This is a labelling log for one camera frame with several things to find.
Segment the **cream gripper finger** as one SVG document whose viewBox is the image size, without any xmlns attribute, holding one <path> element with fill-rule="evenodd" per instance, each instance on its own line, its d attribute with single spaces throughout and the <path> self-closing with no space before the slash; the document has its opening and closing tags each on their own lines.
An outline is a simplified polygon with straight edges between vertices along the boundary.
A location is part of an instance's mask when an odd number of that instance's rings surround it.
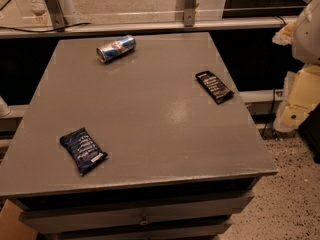
<svg viewBox="0 0 320 240">
<path fill-rule="evenodd" d="M 305 64 L 297 73 L 288 71 L 284 79 L 283 98 L 273 127 L 291 132 L 308 118 L 320 104 L 320 66 Z"/>
<path fill-rule="evenodd" d="M 272 38 L 272 42 L 282 46 L 291 45 L 295 25 L 295 21 L 286 24 L 278 32 L 275 33 Z"/>
</svg>

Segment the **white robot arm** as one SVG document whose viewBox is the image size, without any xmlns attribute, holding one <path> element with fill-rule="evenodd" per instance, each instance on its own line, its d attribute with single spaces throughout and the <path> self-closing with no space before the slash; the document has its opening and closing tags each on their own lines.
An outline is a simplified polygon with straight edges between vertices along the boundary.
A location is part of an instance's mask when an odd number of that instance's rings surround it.
<svg viewBox="0 0 320 240">
<path fill-rule="evenodd" d="M 297 73 L 287 73 L 273 122 L 276 131 L 291 132 L 320 104 L 320 0 L 311 0 L 298 19 L 278 31 L 272 41 L 291 42 L 292 56 L 303 63 Z"/>
</svg>

